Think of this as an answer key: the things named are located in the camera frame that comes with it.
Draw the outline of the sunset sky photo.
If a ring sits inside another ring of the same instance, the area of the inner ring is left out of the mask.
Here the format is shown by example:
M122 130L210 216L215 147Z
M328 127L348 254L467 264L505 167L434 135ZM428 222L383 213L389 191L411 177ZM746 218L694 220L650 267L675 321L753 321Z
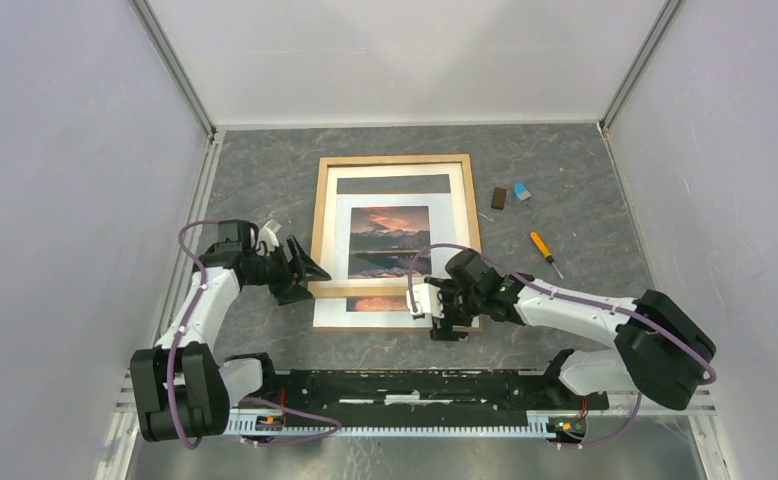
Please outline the sunset sky photo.
M455 226L449 193L340 194L326 216L330 230L319 264L331 275L314 304L315 329L426 330L406 303L407 271L414 280L442 276L450 252L433 250L413 257L433 243L463 240L467 230Z

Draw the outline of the wooden picture frame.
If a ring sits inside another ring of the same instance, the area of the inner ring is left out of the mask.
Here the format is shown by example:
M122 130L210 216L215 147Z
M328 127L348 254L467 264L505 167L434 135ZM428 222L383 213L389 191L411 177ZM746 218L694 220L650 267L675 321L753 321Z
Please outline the wooden picture frame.
M448 250L449 259L453 253L450 248L453 244L480 249L478 209L468 155L332 157L323 158L319 162L311 238L312 257L319 264L323 241L330 230L326 216L335 210L337 195L408 193L449 193L454 205L455 226L467 230L463 240L433 243L419 251L413 257L414 260L433 250ZM406 279L407 290L410 281L416 282L411 269L407 271ZM318 283L310 286L311 292L318 298L324 294L345 292L343 289L319 287Z

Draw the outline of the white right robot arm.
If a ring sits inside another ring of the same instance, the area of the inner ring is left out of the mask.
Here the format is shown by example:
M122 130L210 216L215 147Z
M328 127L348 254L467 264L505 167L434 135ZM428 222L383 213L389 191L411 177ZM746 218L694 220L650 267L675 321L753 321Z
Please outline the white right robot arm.
M444 278L407 282L411 316L431 321L436 341L458 341L479 316L495 322L560 330L603 345L564 354L542 382L545 400L567 408L581 396L634 389L681 411L701 386L714 383L716 345L668 295L648 289L637 298L604 297L530 274L500 273L486 256L462 248Z

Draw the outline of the yellow handled screwdriver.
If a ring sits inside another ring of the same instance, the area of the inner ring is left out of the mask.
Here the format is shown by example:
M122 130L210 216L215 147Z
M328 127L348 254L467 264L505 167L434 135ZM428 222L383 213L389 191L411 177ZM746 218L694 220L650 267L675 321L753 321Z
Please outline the yellow handled screwdriver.
M539 253L542 255L544 260L554 269L557 276L563 280L564 275L562 274L561 270L556 264L556 261L554 259L553 253L550 251L548 246L545 244L541 236L536 231L531 231L529 234L529 237L536 247L536 249L539 251Z

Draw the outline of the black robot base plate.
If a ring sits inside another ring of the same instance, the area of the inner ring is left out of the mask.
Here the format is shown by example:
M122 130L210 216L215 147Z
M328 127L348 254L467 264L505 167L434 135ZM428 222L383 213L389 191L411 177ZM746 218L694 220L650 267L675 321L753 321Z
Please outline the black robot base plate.
M603 411L604 394L577 395L553 374L515 369L291 370L235 409L270 409L284 426L517 426L531 412Z

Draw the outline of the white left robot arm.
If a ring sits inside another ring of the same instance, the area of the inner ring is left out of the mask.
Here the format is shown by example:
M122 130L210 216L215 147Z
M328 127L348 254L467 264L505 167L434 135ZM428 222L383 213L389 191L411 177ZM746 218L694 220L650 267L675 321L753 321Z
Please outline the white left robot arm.
M140 433L147 442L179 440L190 450L201 439L225 432L231 410L241 402L288 414L274 365L266 353L213 355L224 318L247 286L265 286L281 305L312 299L310 282L331 280L279 226L247 220L212 222L216 240L196 254L185 243L194 223L178 233L178 245L192 262L189 292L177 319L129 364Z

